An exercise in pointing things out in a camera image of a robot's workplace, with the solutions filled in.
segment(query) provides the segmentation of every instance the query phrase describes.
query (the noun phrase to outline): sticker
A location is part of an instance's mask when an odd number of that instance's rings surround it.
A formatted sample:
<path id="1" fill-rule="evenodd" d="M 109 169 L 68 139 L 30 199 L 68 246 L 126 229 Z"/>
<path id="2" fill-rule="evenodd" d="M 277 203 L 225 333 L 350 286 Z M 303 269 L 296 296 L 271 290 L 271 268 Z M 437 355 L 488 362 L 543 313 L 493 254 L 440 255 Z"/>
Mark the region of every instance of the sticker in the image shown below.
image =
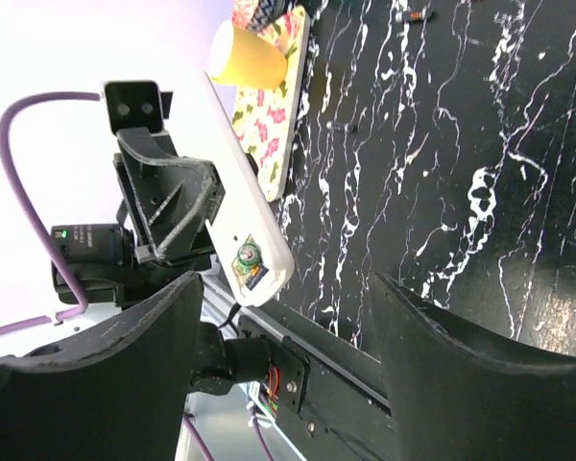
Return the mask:
<path id="1" fill-rule="evenodd" d="M 250 291 L 254 289 L 254 287 L 262 280 L 263 277 L 269 272 L 264 265 L 258 264 L 257 266 L 252 267 L 252 271 L 250 272 L 250 276 L 246 280 L 246 288 Z"/>

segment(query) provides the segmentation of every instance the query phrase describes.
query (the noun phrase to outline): floral pattern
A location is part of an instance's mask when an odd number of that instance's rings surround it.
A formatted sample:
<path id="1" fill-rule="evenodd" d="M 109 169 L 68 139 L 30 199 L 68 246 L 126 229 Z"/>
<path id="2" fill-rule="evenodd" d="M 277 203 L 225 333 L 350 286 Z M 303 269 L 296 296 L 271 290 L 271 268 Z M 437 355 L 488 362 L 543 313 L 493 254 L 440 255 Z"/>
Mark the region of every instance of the floral pattern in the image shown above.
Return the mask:
<path id="1" fill-rule="evenodd" d="M 257 6 L 257 0 L 233 0 L 232 24 L 241 29 L 246 29 Z"/>
<path id="2" fill-rule="evenodd" d="M 233 21 L 240 14 L 247 16 L 246 4 L 252 3 L 255 1 L 235 0 Z M 281 198 L 284 192 L 304 65 L 301 50 L 307 46 L 308 27 L 305 9 L 296 7 L 259 34 L 288 59 L 286 79 L 278 89 L 237 88 L 232 127 L 243 150 L 258 163 L 258 182 L 269 202 Z"/>

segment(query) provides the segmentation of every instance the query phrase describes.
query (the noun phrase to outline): yellow cup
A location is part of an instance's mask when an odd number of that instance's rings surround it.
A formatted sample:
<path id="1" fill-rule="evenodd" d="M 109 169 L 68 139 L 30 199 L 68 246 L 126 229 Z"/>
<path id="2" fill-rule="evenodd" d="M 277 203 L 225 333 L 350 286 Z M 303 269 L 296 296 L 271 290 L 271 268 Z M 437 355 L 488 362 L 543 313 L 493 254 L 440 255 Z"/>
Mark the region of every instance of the yellow cup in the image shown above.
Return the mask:
<path id="1" fill-rule="evenodd" d="M 288 70 L 288 60 L 263 38 L 225 21 L 211 45 L 207 74 L 222 85 L 276 89 Z"/>

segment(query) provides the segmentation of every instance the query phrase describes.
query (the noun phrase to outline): wire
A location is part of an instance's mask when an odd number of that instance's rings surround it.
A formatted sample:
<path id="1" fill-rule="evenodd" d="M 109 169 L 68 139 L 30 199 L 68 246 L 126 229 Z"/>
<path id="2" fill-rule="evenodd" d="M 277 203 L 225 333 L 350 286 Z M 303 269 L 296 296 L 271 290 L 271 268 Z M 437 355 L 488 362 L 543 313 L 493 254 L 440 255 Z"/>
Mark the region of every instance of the wire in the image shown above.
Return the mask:
<path id="1" fill-rule="evenodd" d="M 273 420 L 271 420 L 267 415 L 263 415 L 261 413 L 256 415 L 256 420 L 258 421 L 258 425 L 260 425 L 260 427 L 263 429 L 269 429 L 275 425 Z M 253 422 L 250 421 L 248 425 L 253 426 Z"/>
<path id="2" fill-rule="evenodd" d="M 273 380 L 273 385 L 271 384 L 271 370 L 273 370 L 274 372 L 274 376 L 276 377 Z M 272 369 L 269 370 L 269 400 L 273 400 L 277 397 L 277 391 L 279 391 L 279 370 L 277 369 L 277 367 L 273 367 Z"/>
<path id="3" fill-rule="evenodd" d="M 267 410 L 267 412 L 268 412 L 270 415 L 273 415 L 273 414 L 274 414 L 274 411 L 271 409 L 271 406 L 269 406 L 269 405 L 268 405 L 267 403 L 265 403 L 264 401 L 262 401 L 262 402 L 260 403 L 260 405 L 261 405 L 265 410 Z M 265 417 L 267 416 L 267 415 L 265 415 L 265 413 L 264 413 L 262 410 L 260 410 L 260 414 L 264 415 Z"/>
<path id="4" fill-rule="evenodd" d="M 234 325 L 232 320 L 235 318 L 235 316 L 237 315 L 239 310 L 241 310 L 241 307 L 242 307 L 242 305 L 240 303 L 233 304 L 232 307 L 230 308 L 230 311 L 228 312 L 227 319 L 224 320 L 224 322 L 218 326 L 218 329 L 222 329 L 222 328 L 230 325 L 232 327 L 232 329 L 234 330 L 234 332 L 236 333 L 236 335 L 239 336 L 239 330 Z"/>
<path id="5" fill-rule="evenodd" d="M 258 396 L 258 400 L 260 402 L 260 405 L 266 409 L 270 415 L 272 416 L 276 416 L 276 408 L 273 408 L 273 405 L 271 403 L 271 401 L 267 398 L 267 396 L 265 396 L 263 393 L 260 393 L 260 395 Z"/>
<path id="6" fill-rule="evenodd" d="M 45 250 L 56 266 L 56 269 L 58 269 L 58 272 L 64 278 L 68 288 L 70 288 L 70 290 L 73 292 L 77 302 L 79 303 L 77 307 L 72 307 L 56 314 L 55 321 L 62 322 L 63 320 L 67 320 L 76 317 L 77 315 L 83 314 L 87 310 L 87 296 L 85 295 L 83 288 L 75 278 L 74 274 L 68 268 L 66 260 L 61 255 L 58 248 L 54 245 L 52 238 L 47 232 L 47 229 L 45 229 L 42 221 L 40 220 L 40 217 L 38 216 L 38 213 L 32 205 L 30 197 L 28 197 L 26 189 L 19 179 L 17 169 L 15 168 L 15 165 L 12 161 L 11 143 L 9 140 L 12 121 L 19 112 L 31 106 L 35 106 L 36 104 L 47 103 L 50 101 L 100 101 L 100 96 L 96 93 L 59 91 L 28 96 L 11 104 L 4 111 L 2 117 L 0 117 L 0 161 L 2 162 L 2 168 L 7 175 L 7 180 L 9 180 L 9 184 L 11 185 L 12 192 L 21 205 L 21 208 L 28 218 L 28 221 L 32 225 L 36 236 L 40 239 L 40 242 L 42 243 L 43 247 L 45 247 Z M 54 319 L 48 316 L 22 320 L 0 327 L 0 335 L 18 331 L 24 328 L 47 324 L 53 321 Z"/>
<path id="7" fill-rule="evenodd" d="M 260 442 L 260 446 L 265 453 L 265 457 L 267 461 L 274 461 L 271 452 L 269 451 L 269 447 L 267 447 L 267 443 L 265 442 L 264 437 L 262 436 L 262 432 L 260 431 L 260 425 L 258 424 L 258 419 L 256 418 L 256 410 L 255 405 L 250 406 L 250 414 L 252 415 L 252 427 L 254 432 L 256 433 L 256 437 L 258 438 L 258 442 Z"/>
<path id="8" fill-rule="evenodd" d="M 183 425 L 185 425 L 192 438 L 196 440 L 196 443 L 199 445 L 204 461 L 214 461 L 211 451 L 209 451 L 209 448 L 204 443 L 203 437 L 201 437 L 201 434 L 199 434 L 199 431 L 196 430 L 196 427 L 192 424 L 190 418 L 188 418 L 185 413 L 183 414 Z"/>

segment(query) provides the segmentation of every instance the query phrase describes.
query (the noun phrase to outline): black marble surface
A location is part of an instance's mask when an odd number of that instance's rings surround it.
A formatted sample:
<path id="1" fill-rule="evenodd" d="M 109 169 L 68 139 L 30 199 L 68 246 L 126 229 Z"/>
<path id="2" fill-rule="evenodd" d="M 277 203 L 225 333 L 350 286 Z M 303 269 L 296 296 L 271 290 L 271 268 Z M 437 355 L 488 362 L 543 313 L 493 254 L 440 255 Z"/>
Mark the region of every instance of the black marble surface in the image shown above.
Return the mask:
<path id="1" fill-rule="evenodd" d="M 426 24 L 395 12 L 432 8 Z M 576 354 L 576 0 L 312 0 L 278 299 L 375 355 L 372 271 Z M 331 132 L 326 122 L 358 126 Z"/>

